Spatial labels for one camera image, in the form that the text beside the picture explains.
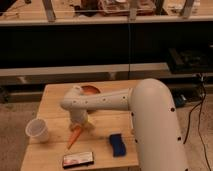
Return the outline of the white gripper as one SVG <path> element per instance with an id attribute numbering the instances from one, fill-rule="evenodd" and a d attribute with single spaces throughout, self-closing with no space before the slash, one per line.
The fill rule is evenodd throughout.
<path id="1" fill-rule="evenodd" d="M 73 124 L 69 125 L 69 129 L 75 129 L 75 123 L 84 124 L 84 129 L 91 131 L 95 129 L 95 126 L 87 122 L 88 121 L 88 113 L 86 110 L 83 109 L 74 109 L 70 112 L 70 120 Z"/>

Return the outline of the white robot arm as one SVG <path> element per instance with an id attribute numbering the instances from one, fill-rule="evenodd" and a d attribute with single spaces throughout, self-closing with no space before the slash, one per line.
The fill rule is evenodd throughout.
<path id="1" fill-rule="evenodd" d="M 143 79 L 133 88 L 88 96 L 73 86 L 60 105 L 71 115 L 85 110 L 130 111 L 140 169 L 189 171 L 175 104 L 161 81 Z"/>

